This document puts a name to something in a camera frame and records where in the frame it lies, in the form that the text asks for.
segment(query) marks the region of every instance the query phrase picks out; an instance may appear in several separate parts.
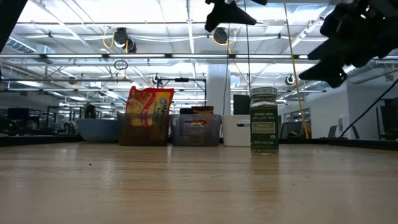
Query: white pillar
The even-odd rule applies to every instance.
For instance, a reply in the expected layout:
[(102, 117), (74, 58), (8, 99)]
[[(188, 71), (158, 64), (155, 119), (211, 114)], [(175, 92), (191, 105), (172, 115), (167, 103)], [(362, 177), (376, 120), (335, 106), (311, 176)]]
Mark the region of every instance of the white pillar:
[(214, 114), (231, 114), (231, 72), (227, 65), (208, 65), (207, 105), (214, 106)]

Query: jar lid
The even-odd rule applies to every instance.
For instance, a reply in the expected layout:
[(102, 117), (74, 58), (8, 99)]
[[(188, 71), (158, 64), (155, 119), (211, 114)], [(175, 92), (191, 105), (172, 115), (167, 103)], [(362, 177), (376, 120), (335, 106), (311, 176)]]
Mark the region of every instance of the jar lid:
[(260, 87), (252, 89), (250, 92), (251, 96), (277, 96), (278, 90), (274, 87)]

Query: blue bowl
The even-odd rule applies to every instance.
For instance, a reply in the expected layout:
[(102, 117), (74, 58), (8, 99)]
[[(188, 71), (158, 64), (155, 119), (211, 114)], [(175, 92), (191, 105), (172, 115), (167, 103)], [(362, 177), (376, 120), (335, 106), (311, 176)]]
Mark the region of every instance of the blue bowl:
[(107, 119), (79, 119), (77, 128), (81, 137), (88, 142), (116, 142), (118, 122)]

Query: wooden table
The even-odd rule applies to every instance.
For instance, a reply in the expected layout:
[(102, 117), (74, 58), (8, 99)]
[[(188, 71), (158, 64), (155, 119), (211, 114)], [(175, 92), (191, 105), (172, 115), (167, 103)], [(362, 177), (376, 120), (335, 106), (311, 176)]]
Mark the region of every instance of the wooden table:
[(0, 148), (0, 223), (397, 223), (398, 153), (54, 144)]

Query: white box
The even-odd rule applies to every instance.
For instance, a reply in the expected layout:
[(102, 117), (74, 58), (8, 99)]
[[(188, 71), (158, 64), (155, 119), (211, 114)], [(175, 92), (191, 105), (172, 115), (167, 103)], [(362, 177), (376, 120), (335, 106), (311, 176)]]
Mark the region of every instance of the white box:
[(224, 146), (250, 147), (250, 115), (223, 116)]

